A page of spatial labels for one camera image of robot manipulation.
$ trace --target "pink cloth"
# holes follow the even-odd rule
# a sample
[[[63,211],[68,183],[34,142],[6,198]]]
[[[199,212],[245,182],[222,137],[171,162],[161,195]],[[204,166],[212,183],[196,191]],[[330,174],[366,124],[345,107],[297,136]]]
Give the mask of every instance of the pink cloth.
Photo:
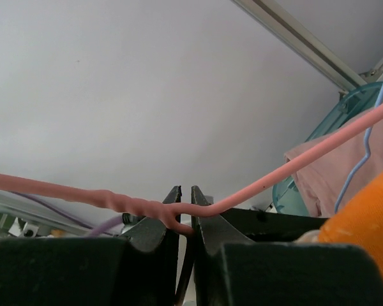
[[[347,124],[364,113],[354,117]],[[290,161],[327,137],[328,135],[325,135],[298,145],[285,153],[285,161]],[[334,203],[349,172],[365,154],[363,137],[364,132],[293,174],[292,177],[310,216],[330,217],[334,215]],[[354,175],[343,197],[341,207],[383,171],[383,120],[374,125],[369,144],[372,156]]]

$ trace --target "white surface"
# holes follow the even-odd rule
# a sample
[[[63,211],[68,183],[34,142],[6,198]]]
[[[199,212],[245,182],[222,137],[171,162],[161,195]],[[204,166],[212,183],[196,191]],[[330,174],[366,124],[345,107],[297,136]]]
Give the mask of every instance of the white surface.
[[[282,4],[361,71],[383,54],[365,34],[383,11],[359,11],[383,0],[368,2]],[[279,166],[337,98],[229,0],[0,1],[2,173],[156,200],[198,184],[220,200]],[[92,223],[114,214],[54,202]]]

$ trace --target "orange towel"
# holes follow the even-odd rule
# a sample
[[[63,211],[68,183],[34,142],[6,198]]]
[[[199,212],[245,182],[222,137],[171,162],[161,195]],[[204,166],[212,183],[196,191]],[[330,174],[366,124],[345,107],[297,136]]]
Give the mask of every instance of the orange towel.
[[[383,172],[325,222],[318,241],[360,245],[383,276]]]

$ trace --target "pink plastic-coated wire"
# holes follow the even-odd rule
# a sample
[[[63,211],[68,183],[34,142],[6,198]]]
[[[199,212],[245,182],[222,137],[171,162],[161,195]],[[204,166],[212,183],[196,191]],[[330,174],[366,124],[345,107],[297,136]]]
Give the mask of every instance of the pink plastic-coated wire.
[[[164,225],[182,235],[192,235],[191,227],[176,221],[179,214],[189,214],[196,217],[211,217],[220,214],[275,185],[289,175],[308,166],[318,158],[329,153],[347,140],[362,133],[383,119],[383,104],[358,118],[353,123],[340,129],[329,138],[318,143],[310,150],[292,159],[275,171],[260,178],[258,181],[232,194],[228,198],[213,205],[201,207],[190,203],[163,204],[159,201],[147,201],[115,194],[108,190],[86,190],[57,184],[29,180],[0,174],[0,190],[18,193],[38,194],[66,201],[76,201],[101,208],[110,208],[116,212],[129,212],[133,215],[144,215],[161,220]]]

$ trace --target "light blue cord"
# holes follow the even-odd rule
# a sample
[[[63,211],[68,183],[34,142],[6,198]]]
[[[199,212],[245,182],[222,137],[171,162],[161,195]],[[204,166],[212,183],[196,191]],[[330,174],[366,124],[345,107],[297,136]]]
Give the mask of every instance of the light blue cord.
[[[380,104],[382,104],[382,100],[383,100],[383,84],[382,84],[382,87],[380,88],[379,95],[377,96],[375,108],[378,107]],[[343,185],[342,190],[340,191],[338,199],[336,200],[336,203],[334,204],[334,212],[335,213],[338,212],[339,204],[342,201],[343,196],[345,195],[346,190],[349,187],[350,181],[352,180],[353,176],[364,165],[364,163],[369,159],[369,157],[371,155],[370,146],[369,146],[369,137],[370,137],[371,133],[372,133],[372,127],[368,127],[366,129],[366,132],[364,133],[364,138],[363,138],[364,148],[365,148],[366,154],[363,156],[363,158],[360,160],[360,162],[358,162],[356,164],[356,166],[352,169],[352,171],[349,173],[349,175],[346,179],[346,182]]]

